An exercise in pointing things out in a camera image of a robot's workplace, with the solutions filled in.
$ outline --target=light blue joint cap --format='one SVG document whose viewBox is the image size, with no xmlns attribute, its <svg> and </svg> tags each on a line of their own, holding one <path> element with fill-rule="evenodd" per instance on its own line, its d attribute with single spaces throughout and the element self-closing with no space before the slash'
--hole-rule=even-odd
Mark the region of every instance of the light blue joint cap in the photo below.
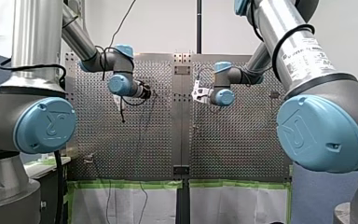
<svg viewBox="0 0 358 224">
<path fill-rule="evenodd" d="M 115 48 L 133 59 L 133 48 L 130 45 L 116 45 Z"/>
<path fill-rule="evenodd" d="M 114 75 L 109 80 L 108 88 L 114 95 L 128 96 L 131 92 L 131 83 L 123 75 Z"/>
<path fill-rule="evenodd" d="M 20 116 L 13 133 L 14 143 L 27 154 L 54 152 L 71 139 L 75 127 L 76 113 L 68 101 L 45 98 Z"/>
<path fill-rule="evenodd" d="M 216 94 L 216 104 L 220 105 L 220 106 L 229 106 L 232 105 L 232 103 L 234 103 L 235 100 L 235 94 L 233 91 L 229 90 L 229 89 L 224 89 L 219 91 Z"/>
<path fill-rule="evenodd" d="M 83 70 L 83 72 L 89 72 L 89 70 L 84 66 L 83 62 L 78 62 L 78 64 L 81 70 Z"/>
<path fill-rule="evenodd" d="M 234 9 L 238 16 L 246 16 L 246 6 L 249 0 L 235 0 Z"/>
<path fill-rule="evenodd" d="M 229 62 L 220 62 L 214 64 L 214 71 L 215 73 L 223 72 L 225 70 L 228 70 L 232 67 L 232 63 Z"/>
<path fill-rule="evenodd" d="M 358 125 L 340 106 L 320 96 L 298 95 L 281 106 L 277 121 L 284 151 L 304 168 L 358 169 Z"/>
</svg>

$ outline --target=cable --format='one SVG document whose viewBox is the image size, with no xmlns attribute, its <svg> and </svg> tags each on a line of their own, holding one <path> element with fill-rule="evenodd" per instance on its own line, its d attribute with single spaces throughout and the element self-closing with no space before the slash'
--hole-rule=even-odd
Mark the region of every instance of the cable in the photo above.
<svg viewBox="0 0 358 224">
<path fill-rule="evenodd" d="M 77 20 L 77 18 L 79 18 L 79 16 L 75 15 L 70 21 L 68 21 L 68 23 L 66 23 L 62 29 L 65 29 L 68 25 L 70 25 L 72 22 L 74 22 L 75 20 Z"/>
<path fill-rule="evenodd" d="M 124 97 L 122 97 L 122 96 L 121 96 L 121 99 L 124 101 L 124 103 L 126 103 L 126 105 L 133 105 L 133 106 L 142 105 L 147 101 L 147 99 L 143 99 L 143 101 L 141 103 L 139 103 L 139 104 L 132 104 L 132 103 L 126 101 L 126 99 L 124 99 Z"/>
<path fill-rule="evenodd" d="M 251 15 L 251 17 L 252 17 L 252 26 L 253 26 L 255 35 L 257 35 L 257 37 L 261 40 L 261 42 L 264 42 L 263 37 L 261 36 L 260 33 L 258 33 L 257 27 L 255 25 L 255 0 L 251 1 L 251 13 L 252 13 L 252 15 Z"/>
<path fill-rule="evenodd" d="M 132 9 L 133 5 L 135 4 L 135 2 L 136 2 L 136 0 L 133 0 L 133 1 L 132 1 L 132 3 L 131 3 L 131 5 L 130 5 L 129 9 L 127 10 L 126 15 L 123 17 L 123 19 L 121 20 L 120 25 L 118 26 L 117 30 L 116 30 L 115 33 L 113 34 L 112 40 L 110 41 L 109 48 L 112 47 L 113 42 L 115 41 L 115 36 L 116 36 L 116 35 L 118 34 L 118 32 L 120 31 L 121 26 L 123 26 L 123 23 L 124 23 L 124 21 L 127 19 L 127 16 L 130 14 L 131 9 Z"/>
<path fill-rule="evenodd" d="M 123 97 L 120 98 L 120 116 L 121 116 L 121 122 L 125 123 L 126 120 L 124 120 L 124 113 L 123 113 Z"/>
<path fill-rule="evenodd" d="M 66 77 L 66 69 L 60 64 L 52 63 L 52 64 L 37 64 L 37 65 L 25 65 L 20 67 L 5 67 L 6 64 L 11 62 L 11 58 L 4 60 L 2 63 L 0 63 L 0 69 L 11 71 L 11 72 L 18 72 L 18 71 L 24 71 L 24 70 L 30 70 L 30 69 L 39 69 L 39 68 L 58 68 L 62 70 L 62 75 L 60 77 L 60 83 L 65 80 Z"/>
<path fill-rule="evenodd" d="M 55 217 L 55 224 L 61 223 L 61 217 L 62 217 L 62 207 L 63 207 L 63 168 L 62 168 L 62 161 L 61 161 L 61 154 L 60 151 L 54 152 L 54 157 L 57 164 L 57 211 L 56 211 L 56 217 Z"/>
<path fill-rule="evenodd" d="M 142 217 L 144 217 L 144 212 L 145 212 L 145 209 L 146 209 L 147 201 L 149 200 L 149 195 L 147 194 L 146 190 L 142 186 L 142 182 L 139 182 L 139 184 L 141 185 L 141 190 L 144 192 L 144 194 L 146 196 L 144 207 L 142 208 L 142 212 L 141 212 L 141 217 L 139 218 L 139 222 L 138 222 L 138 224 L 141 224 Z"/>
<path fill-rule="evenodd" d="M 105 211 L 106 221 L 107 221 L 108 224 L 110 224 L 109 216 L 108 216 L 108 211 L 109 211 L 110 196 L 111 196 L 111 194 L 112 194 L 111 191 L 112 191 L 112 180 L 109 179 L 109 194 L 108 194 L 107 200 L 106 200 L 106 211 Z"/>
<path fill-rule="evenodd" d="M 153 91 L 155 97 L 153 98 L 153 102 L 152 102 L 152 105 L 151 105 L 151 109 L 150 109 L 150 112 L 149 112 L 149 115 L 148 115 L 148 118 L 147 118 L 147 121 L 146 121 L 146 124 L 145 124 L 145 133 L 147 132 L 148 130 L 148 127 L 150 125 L 150 121 L 151 121 L 151 117 L 152 117 L 152 114 L 153 114 L 153 110 L 154 110 L 154 107 L 155 107 L 155 102 L 156 102 L 156 99 L 158 98 L 158 95 L 155 91 Z M 136 160 L 138 161 L 138 157 L 139 157 L 139 150 L 140 150 L 140 146 L 143 145 L 143 139 L 142 139 L 142 120 L 144 119 L 144 112 L 145 112 L 145 107 L 143 108 L 142 110 L 142 115 L 139 119 L 139 129 L 138 129 L 138 143 L 137 143 L 137 149 L 136 149 Z M 135 175 L 138 175 L 138 169 L 137 169 L 138 165 L 135 164 Z M 141 212 L 141 216 L 139 218 L 139 221 L 138 221 L 138 224 L 141 224 L 142 223 L 142 219 L 144 217 L 144 212 L 145 212 L 145 209 L 146 209 L 146 206 L 147 206 L 147 202 L 149 200 L 149 195 L 147 194 L 146 190 L 144 189 L 143 185 L 142 185 L 142 182 L 140 181 L 139 182 L 140 186 L 141 186 L 141 190 L 142 192 L 145 194 L 145 203 L 144 203 L 144 206 L 142 208 L 142 212 Z"/>
<path fill-rule="evenodd" d="M 214 73 L 214 70 L 210 67 L 203 67 L 199 70 L 199 72 L 197 73 L 197 76 L 196 76 L 196 80 L 200 80 L 200 75 L 201 75 L 201 72 L 205 71 L 205 70 L 208 70 L 208 71 L 212 71 Z"/>
<path fill-rule="evenodd" d="M 298 31 L 311 31 L 313 34 L 315 34 L 315 27 L 313 27 L 312 25 L 310 24 L 301 24 L 301 25 L 298 25 L 296 28 L 288 31 L 282 38 L 280 41 L 278 41 L 273 53 L 272 53 L 272 68 L 273 68 L 273 71 L 275 73 L 275 77 L 281 81 L 280 77 L 279 77 L 279 73 L 278 73 L 278 68 L 277 68 L 277 60 L 278 60 L 278 53 L 279 53 L 279 50 L 281 49 L 283 43 L 288 39 L 290 38 L 293 34 L 295 34 L 296 32 Z"/>
</svg>

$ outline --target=pegboard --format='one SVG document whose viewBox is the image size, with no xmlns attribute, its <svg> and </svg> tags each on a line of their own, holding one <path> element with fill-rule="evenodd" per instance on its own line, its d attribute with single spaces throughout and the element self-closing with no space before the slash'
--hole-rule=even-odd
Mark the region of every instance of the pegboard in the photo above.
<svg viewBox="0 0 358 224">
<path fill-rule="evenodd" d="M 284 91 L 272 72 L 261 85 L 233 85 L 236 101 L 230 107 L 191 100 L 199 71 L 201 85 L 209 87 L 215 62 L 244 66 L 249 58 L 136 55 L 135 78 L 156 94 L 144 105 L 128 106 L 122 123 L 107 89 L 112 74 L 102 80 L 101 73 L 84 73 L 78 58 L 67 54 L 68 99 L 78 116 L 76 136 L 68 145 L 77 154 L 70 179 L 173 179 L 174 166 L 189 165 L 190 178 L 289 181 L 291 162 L 280 148 L 275 123 Z M 85 160 L 90 155 L 93 162 Z"/>
<path fill-rule="evenodd" d="M 244 67 L 246 56 L 193 56 L 194 82 L 213 85 L 213 65 L 233 62 Z M 290 160 L 276 134 L 276 116 L 285 92 L 268 70 L 261 85 L 232 85 L 235 103 L 229 107 L 194 102 L 191 107 L 191 178 L 245 179 L 273 182 L 289 180 Z"/>
</svg>

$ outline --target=gray panel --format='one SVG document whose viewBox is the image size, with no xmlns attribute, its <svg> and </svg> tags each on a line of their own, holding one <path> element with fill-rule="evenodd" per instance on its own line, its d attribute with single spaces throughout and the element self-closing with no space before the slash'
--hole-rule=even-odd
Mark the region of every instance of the gray panel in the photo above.
<svg viewBox="0 0 358 224">
<path fill-rule="evenodd" d="M 70 149 L 77 148 L 78 156 L 70 169 L 71 179 L 171 179 L 173 56 L 136 56 L 135 78 L 149 84 L 157 95 L 143 105 L 127 105 L 125 123 L 107 89 L 112 73 L 102 81 L 101 73 L 82 72 L 73 54 L 66 62 L 68 98 L 78 117 L 76 139 L 69 144 Z M 93 162 L 84 162 L 91 154 Z"/>
<path fill-rule="evenodd" d="M 213 64 L 245 66 L 248 56 L 194 55 L 193 80 L 199 71 L 203 87 L 213 84 Z M 268 71 L 263 84 L 232 85 L 234 105 L 219 108 L 194 102 L 190 128 L 191 178 L 227 178 L 283 182 L 290 161 L 276 135 L 276 115 L 282 103 L 282 84 Z M 270 97 L 272 91 L 279 98 Z"/>
</svg>

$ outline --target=white fabric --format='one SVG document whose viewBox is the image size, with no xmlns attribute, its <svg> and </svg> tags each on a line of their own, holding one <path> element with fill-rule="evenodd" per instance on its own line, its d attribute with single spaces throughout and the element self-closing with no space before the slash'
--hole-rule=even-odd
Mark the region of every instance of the white fabric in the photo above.
<svg viewBox="0 0 358 224">
<path fill-rule="evenodd" d="M 176 189 L 146 189 L 148 201 L 142 224 L 174 224 Z M 76 189 L 72 224 L 107 224 L 109 189 Z M 111 189 L 108 218 L 110 224 L 138 224 L 145 194 L 140 189 Z"/>
<path fill-rule="evenodd" d="M 286 223 L 287 189 L 193 188 L 191 224 Z"/>
</svg>

